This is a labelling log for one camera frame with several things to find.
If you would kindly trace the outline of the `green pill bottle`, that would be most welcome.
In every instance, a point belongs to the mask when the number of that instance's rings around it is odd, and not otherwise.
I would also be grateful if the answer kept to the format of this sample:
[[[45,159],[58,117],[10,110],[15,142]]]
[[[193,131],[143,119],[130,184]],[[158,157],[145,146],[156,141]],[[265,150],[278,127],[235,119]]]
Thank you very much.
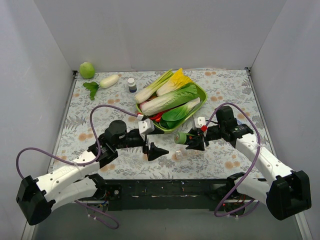
[[[189,145],[194,137],[192,134],[179,131],[175,134],[174,142],[180,145]]]

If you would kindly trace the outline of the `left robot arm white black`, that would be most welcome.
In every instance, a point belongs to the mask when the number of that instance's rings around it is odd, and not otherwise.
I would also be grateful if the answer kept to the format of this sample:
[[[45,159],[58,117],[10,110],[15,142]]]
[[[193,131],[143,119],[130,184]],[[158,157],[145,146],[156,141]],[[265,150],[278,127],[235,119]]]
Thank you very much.
[[[139,121],[138,128],[130,131],[124,121],[114,120],[98,141],[70,164],[37,178],[22,178],[16,202],[28,224],[37,225],[57,208],[80,199],[113,198],[116,187],[110,187],[96,172],[118,157],[118,149],[142,147],[149,161],[168,154],[147,138],[163,133],[150,119]]]

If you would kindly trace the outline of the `clear weekly pill organizer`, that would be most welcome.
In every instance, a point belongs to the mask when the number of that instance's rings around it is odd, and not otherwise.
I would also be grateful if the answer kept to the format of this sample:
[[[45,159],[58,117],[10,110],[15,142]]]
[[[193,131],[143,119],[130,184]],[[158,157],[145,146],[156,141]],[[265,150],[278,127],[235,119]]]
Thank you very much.
[[[195,149],[180,149],[180,150],[177,150],[174,155],[178,161],[181,161],[183,159],[200,156],[203,153],[204,153],[203,151],[195,150]]]

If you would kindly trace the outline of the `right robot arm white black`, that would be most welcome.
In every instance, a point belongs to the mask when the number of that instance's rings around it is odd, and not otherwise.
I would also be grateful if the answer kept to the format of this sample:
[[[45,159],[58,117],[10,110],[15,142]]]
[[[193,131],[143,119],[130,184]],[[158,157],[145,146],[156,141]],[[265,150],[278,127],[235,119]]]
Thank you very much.
[[[261,143],[261,136],[255,125],[248,127],[238,124],[233,114],[233,103],[218,106],[212,116],[217,125],[201,124],[188,133],[177,133],[175,143],[186,145],[187,149],[204,150],[210,141],[223,139],[251,161],[249,169],[227,178],[226,195],[214,210],[218,211],[230,197],[241,195],[251,198],[250,202],[263,203],[277,219],[288,217],[308,210],[312,206],[310,179],[302,170],[295,171],[282,163]]]

